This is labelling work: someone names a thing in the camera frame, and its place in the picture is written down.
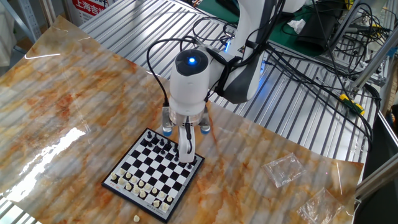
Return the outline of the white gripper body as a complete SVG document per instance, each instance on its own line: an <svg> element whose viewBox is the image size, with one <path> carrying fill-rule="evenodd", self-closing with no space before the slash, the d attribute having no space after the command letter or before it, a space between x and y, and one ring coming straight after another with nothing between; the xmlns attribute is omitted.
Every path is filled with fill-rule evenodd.
<svg viewBox="0 0 398 224"><path fill-rule="evenodd" d="M190 125L178 128L178 151L180 162L193 162L195 158L195 133Z"/></svg>

